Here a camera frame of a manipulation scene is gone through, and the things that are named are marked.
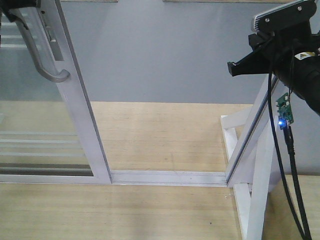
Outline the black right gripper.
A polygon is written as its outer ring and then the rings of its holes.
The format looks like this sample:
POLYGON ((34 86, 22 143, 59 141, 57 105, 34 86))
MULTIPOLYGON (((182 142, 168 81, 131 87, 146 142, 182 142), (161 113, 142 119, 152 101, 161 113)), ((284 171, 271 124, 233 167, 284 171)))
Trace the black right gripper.
POLYGON ((320 71, 320 34, 312 33, 309 21, 248 36, 252 52, 238 62, 228 62, 234 76, 267 74, 278 77, 306 77, 320 71))

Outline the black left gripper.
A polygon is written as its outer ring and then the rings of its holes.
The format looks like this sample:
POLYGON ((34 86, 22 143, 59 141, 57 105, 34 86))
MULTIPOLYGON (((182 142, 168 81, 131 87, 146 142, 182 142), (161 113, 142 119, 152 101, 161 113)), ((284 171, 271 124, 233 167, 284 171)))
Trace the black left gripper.
POLYGON ((21 17, 13 14, 11 10, 20 8, 40 8, 40 0, 0 0, 0 11, 4 13, 6 18, 11 22, 19 22, 25 29, 28 29, 27 24, 21 17))

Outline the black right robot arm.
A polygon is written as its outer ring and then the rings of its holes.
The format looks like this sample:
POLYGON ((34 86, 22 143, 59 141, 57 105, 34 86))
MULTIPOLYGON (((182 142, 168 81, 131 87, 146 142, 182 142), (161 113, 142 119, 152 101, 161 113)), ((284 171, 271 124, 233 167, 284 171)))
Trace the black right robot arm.
POLYGON ((273 74, 315 112, 320 112, 320 35, 308 21, 248 36, 252 52, 228 62, 234 76, 273 74))

